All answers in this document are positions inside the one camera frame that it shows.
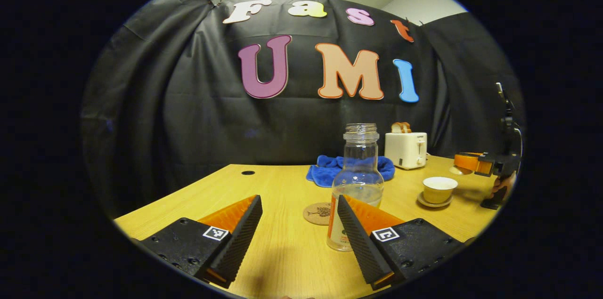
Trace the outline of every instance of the glass bottle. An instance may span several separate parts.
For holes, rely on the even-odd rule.
[[[338,251],[351,251],[343,224],[337,214],[340,194],[375,207],[381,204],[383,176],[377,170],[377,125],[374,123],[349,123],[345,127],[343,168],[333,180],[331,215],[327,245]]]

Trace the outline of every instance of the saucer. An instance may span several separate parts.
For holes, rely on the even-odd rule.
[[[421,192],[420,194],[418,194],[418,196],[416,196],[416,200],[418,200],[418,202],[420,202],[423,205],[426,205],[428,207],[443,207],[452,202],[452,195],[450,195],[450,198],[446,199],[446,201],[444,201],[444,202],[440,202],[439,204],[433,204],[433,203],[425,200],[425,198],[423,197],[423,192]]]

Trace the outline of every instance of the letter m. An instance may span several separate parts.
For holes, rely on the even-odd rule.
[[[360,97],[370,100],[383,99],[377,71],[377,60],[379,60],[377,53],[361,50],[352,65],[340,46],[336,44],[320,43],[316,45],[316,50],[323,55],[324,74],[323,87],[318,89],[318,95],[329,99],[342,97],[343,89],[339,87],[337,81],[339,78],[350,97],[356,95],[362,80]]]

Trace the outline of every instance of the teacup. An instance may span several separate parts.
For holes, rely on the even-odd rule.
[[[423,185],[425,185],[423,191],[425,201],[432,204],[441,204],[450,198],[452,190],[458,186],[458,182],[445,177],[431,177],[425,179]]]

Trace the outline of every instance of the toaster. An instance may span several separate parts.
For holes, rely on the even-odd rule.
[[[425,166],[427,133],[386,133],[385,157],[405,170]]]

